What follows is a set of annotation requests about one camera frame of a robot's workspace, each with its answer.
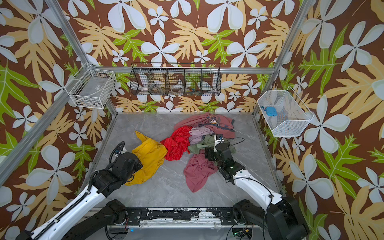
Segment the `yellow cloth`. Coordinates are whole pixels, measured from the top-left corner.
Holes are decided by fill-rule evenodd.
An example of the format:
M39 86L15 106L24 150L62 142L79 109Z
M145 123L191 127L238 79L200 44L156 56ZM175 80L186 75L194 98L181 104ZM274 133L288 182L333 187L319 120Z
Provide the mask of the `yellow cloth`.
M163 144L138 131L135 131L135 133L142 143L133 150L133 154L139 158L143 167L133 175L132 180L125 183L126 186L143 184L152 178L159 167L163 165L165 156L168 153Z

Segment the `red cloth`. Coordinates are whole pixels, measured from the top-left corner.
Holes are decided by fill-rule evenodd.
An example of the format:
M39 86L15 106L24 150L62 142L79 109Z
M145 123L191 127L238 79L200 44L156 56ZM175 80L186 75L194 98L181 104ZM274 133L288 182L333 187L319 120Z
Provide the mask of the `red cloth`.
M190 146L191 129L192 127L182 126L175 130L170 137L160 142L168 151L165 160L178 161L182 158L184 152L190 154L188 147Z

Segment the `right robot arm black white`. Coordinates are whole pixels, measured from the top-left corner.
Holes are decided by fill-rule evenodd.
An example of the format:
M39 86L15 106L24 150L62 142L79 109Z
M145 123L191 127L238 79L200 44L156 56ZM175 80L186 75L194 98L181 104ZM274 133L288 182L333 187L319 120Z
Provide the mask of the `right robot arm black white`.
M300 209L299 203L291 196L274 192L234 161L228 144L219 143L205 150L206 158L214 162L227 183L245 191L257 202L242 200L233 206L238 223L252 223L268 232L273 240L302 240L310 228Z

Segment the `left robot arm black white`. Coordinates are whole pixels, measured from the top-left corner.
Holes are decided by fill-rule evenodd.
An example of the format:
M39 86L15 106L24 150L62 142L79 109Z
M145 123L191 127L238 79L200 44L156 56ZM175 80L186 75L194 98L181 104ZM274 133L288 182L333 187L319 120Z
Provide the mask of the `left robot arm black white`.
M64 209L33 231L23 231L18 240L85 240L101 228L124 220L126 207L118 200L110 201L94 217L82 220L95 205L112 192L134 179L143 165L127 152L125 142L112 151L107 167L92 173L86 188Z

